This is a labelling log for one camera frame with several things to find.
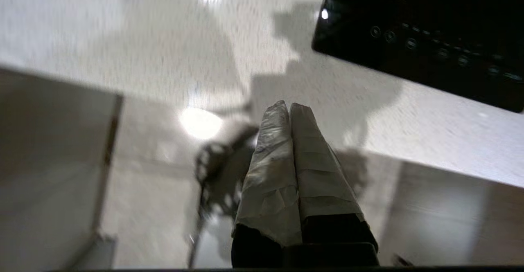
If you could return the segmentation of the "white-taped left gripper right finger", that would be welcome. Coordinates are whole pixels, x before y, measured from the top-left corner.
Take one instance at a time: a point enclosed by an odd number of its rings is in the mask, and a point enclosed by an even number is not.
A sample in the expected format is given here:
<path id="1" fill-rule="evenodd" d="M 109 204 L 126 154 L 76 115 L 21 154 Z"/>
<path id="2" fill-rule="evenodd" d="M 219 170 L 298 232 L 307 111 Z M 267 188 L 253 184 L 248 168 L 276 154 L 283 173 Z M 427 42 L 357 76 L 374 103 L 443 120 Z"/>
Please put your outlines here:
<path id="1" fill-rule="evenodd" d="M 290 118 L 303 242 L 378 246 L 312 109 L 292 103 Z"/>

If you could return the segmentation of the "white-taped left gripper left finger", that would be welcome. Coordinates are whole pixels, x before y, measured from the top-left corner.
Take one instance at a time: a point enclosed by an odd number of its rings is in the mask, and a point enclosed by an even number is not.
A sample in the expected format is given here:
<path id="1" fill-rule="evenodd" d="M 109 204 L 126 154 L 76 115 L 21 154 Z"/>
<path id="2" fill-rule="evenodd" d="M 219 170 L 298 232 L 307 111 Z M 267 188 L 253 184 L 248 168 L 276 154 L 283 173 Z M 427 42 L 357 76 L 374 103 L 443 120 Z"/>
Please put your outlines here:
<path id="1" fill-rule="evenodd" d="M 303 242 L 294 144 L 284 101 L 263 114 L 232 238 L 233 268 L 280 268 L 285 249 Z"/>

